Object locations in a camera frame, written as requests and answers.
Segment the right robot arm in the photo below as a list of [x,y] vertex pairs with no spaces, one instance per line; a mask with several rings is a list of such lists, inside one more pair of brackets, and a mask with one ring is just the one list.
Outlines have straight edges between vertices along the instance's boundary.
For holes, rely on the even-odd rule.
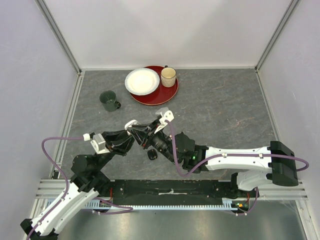
[[262,185],[295,187],[299,184],[294,152],[280,141],[253,149],[222,149],[197,145],[183,132],[167,136],[159,123],[138,124],[133,120],[125,130],[144,149],[152,146],[165,156],[182,177],[202,171],[238,169],[229,184],[229,191],[235,197]]

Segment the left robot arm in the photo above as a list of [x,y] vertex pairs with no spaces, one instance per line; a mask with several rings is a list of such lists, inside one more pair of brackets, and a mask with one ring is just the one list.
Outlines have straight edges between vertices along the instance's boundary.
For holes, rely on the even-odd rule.
[[110,179],[102,168],[116,155],[125,156],[135,140],[126,130],[85,133],[79,137],[89,141],[94,154],[80,154],[74,158],[68,179],[54,163],[65,180],[60,195],[37,217],[24,219],[20,224],[28,240],[56,240],[67,223],[91,200],[104,197],[110,191]]

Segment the white earbud charging case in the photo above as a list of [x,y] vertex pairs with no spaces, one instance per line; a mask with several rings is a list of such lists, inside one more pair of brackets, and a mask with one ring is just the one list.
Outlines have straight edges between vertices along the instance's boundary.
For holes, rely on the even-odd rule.
[[139,122],[135,119],[129,121],[125,124],[124,129],[126,130],[128,135],[131,135],[131,133],[128,131],[129,128],[131,128],[133,125],[137,125]]

